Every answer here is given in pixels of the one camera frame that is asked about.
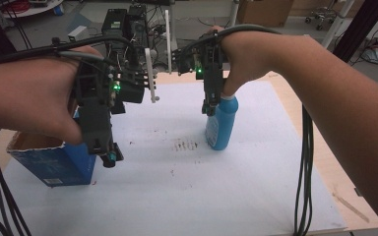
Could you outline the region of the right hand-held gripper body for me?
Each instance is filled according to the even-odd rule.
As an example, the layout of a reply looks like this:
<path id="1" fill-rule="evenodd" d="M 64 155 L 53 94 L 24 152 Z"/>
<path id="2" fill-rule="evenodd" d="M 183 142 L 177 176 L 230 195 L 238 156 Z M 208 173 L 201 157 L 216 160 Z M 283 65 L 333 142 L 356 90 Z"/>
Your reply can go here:
<path id="1" fill-rule="evenodd" d="M 195 73 L 196 79 L 204 82 L 205 99 L 221 98 L 222 55 L 216 31 L 173 50 L 171 60 L 180 75 Z"/>

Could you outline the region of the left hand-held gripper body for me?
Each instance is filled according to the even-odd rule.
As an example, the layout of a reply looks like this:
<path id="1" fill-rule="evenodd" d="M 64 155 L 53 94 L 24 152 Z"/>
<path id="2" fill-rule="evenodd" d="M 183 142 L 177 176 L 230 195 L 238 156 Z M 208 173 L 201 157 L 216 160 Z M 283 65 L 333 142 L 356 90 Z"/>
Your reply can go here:
<path id="1" fill-rule="evenodd" d="M 106 58 L 86 56 L 78 70 L 74 95 L 78 102 L 83 142 L 91 154 L 115 151 L 111 115 L 122 113 L 122 102 L 141 103 L 145 89 L 152 103 L 158 101 L 151 50 L 145 49 L 137 64 L 117 67 Z"/>

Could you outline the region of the blue plastic bottle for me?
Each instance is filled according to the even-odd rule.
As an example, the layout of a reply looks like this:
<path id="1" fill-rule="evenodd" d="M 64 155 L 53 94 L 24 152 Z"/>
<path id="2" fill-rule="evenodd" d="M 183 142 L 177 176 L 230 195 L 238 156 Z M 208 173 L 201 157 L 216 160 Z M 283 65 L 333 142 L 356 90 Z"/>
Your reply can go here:
<path id="1" fill-rule="evenodd" d="M 212 149 L 224 150 L 227 147 L 237 110 L 236 96 L 223 96 L 216 108 L 216 113 L 207 119 L 205 137 Z"/>

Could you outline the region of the blue cardboard box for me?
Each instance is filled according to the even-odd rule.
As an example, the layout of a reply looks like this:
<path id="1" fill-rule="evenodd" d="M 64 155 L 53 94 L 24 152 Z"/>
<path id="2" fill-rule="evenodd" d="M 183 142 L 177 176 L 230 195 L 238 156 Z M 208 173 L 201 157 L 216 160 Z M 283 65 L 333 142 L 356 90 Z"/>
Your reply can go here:
<path id="1" fill-rule="evenodd" d="M 48 187 L 89 185 L 95 159 L 85 144 L 69 145 L 45 135 L 17 132 L 7 152 Z"/>

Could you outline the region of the person's right hand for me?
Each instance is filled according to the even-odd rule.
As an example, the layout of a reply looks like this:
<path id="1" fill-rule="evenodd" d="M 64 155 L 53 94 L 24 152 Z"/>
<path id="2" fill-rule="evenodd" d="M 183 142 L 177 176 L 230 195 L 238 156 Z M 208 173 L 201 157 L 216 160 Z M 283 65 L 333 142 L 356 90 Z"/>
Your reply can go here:
<path id="1" fill-rule="evenodd" d="M 225 36 L 220 41 L 228 59 L 230 71 L 222 94 L 234 95 L 244 84 L 262 78 L 271 71 L 284 70 L 283 46 L 287 35 L 260 31 L 240 31 Z"/>

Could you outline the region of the person's left hand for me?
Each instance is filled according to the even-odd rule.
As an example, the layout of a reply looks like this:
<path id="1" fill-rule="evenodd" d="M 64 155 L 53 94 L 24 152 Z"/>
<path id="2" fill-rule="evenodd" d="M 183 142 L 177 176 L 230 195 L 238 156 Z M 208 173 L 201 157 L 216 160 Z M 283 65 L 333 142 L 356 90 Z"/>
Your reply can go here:
<path id="1" fill-rule="evenodd" d="M 81 129 L 68 108 L 78 66 L 56 57 L 0 64 L 0 129 L 79 144 Z"/>

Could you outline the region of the small white box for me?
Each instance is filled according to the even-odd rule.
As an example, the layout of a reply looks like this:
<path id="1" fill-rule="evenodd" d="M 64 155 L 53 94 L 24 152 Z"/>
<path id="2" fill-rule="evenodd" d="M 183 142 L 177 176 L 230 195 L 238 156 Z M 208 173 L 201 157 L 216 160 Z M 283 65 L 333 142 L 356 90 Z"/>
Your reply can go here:
<path id="1" fill-rule="evenodd" d="M 70 41 L 79 41 L 82 39 L 89 38 L 90 34 L 88 28 L 85 26 L 78 26 L 68 33 L 68 38 Z"/>

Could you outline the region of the brown cardboard box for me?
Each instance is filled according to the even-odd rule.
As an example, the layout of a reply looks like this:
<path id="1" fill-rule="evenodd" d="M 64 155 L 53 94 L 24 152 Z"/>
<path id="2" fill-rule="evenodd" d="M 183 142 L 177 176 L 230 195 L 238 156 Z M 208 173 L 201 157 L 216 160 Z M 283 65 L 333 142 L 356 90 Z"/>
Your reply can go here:
<path id="1" fill-rule="evenodd" d="M 294 0 L 240 0 L 237 20 L 270 28 L 284 26 Z"/>

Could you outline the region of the black computer tower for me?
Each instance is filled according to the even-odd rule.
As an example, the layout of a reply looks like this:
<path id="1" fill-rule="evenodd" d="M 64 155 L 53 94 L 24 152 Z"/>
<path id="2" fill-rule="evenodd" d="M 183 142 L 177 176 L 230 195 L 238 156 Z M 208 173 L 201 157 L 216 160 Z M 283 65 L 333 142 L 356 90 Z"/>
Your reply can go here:
<path id="1" fill-rule="evenodd" d="M 147 7 L 142 4 L 134 4 L 129 7 L 128 32 L 131 37 L 130 41 L 139 47 L 147 48 L 148 31 L 147 31 Z"/>
<path id="2" fill-rule="evenodd" d="M 126 9 L 108 9 L 101 27 L 101 33 L 104 36 L 122 36 L 126 14 Z M 115 52 L 122 52 L 125 44 L 121 41 L 108 41 L 105 47 L 107 55 L 112 56 Z"/>

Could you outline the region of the white table mat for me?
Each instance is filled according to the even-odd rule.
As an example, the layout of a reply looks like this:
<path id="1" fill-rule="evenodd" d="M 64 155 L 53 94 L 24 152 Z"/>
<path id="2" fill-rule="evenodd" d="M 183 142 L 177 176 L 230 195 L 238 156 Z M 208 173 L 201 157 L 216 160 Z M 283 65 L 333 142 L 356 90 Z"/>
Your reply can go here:
<path id="1" fill-rule="evenodd" d="M 318 174 L 303 202 L 301 140 L 273 87 L 237 93 L 227 148 L 211 149 L 200 84 L 161 85 L 158 102 L 112 119 L 123 160 L 86 186 L 49 188 L 18 161 L 4 171 L 33 236 L 291 236 L 345 222 Z"/>

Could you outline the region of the white round table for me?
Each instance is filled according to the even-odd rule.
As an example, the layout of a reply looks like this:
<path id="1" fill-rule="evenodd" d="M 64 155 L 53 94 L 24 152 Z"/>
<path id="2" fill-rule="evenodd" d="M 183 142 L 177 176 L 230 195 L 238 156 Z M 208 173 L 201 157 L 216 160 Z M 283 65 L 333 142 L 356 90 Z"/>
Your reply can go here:
<path id="1" fill-rule="evenodd" d="M 52 11 L 55 16 L 64 14 L 64 0 L 5 0 L 0 6 L 4 18 L 29 17 Z"/>

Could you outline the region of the office chair base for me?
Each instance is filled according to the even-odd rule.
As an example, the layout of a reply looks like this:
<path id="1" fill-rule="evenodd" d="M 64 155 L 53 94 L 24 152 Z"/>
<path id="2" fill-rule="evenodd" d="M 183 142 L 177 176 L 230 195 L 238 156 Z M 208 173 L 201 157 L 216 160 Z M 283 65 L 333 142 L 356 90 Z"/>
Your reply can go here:
<path id="1" fill-rule="evenodd" d="M 322 30 L 325 24 L 331 25 L 335 21 L 337 14 L 332 7 L 318 7 L 305 18 L 305 23 L 311 24 L 314 22 L 316 24 L 315 29 Z"/>

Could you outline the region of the white slanted table leg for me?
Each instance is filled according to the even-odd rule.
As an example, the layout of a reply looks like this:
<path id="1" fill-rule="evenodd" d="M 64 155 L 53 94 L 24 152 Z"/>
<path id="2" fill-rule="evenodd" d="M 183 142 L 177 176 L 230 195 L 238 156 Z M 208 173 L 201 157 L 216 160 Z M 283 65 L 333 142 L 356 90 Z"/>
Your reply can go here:
<path id="1" fill-rule="evenodd" d="M 352 5 L 355 2 L 355 0 L 340 0 L 340 1 L 344 2 L 345 4 L 341 8 L 340 12 L 337 14 L 333 24 L 331 25 L 323 41 L 321 42 L 322 46 L 325 48 L 327 48 L 332 42 L 332 40 L 334 39 L 337 31 L 340 29 L 341 24 L 346 18 L 347 13 L 349 12 L 349 10 L 351 9 Z"/>

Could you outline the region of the white upright post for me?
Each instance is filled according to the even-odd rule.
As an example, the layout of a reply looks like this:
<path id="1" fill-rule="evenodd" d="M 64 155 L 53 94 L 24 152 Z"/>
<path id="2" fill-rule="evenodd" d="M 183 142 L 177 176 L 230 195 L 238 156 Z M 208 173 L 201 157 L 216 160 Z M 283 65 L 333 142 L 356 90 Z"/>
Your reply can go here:
<path id="1" fill-rule="evenodd" d="M 164 20 L 166 26 L 166 55 L 167 55 L 167 72 L 172 73 L 172 58 L 171 58 L 171 28 L 169 11 L 164 10 Z"/>

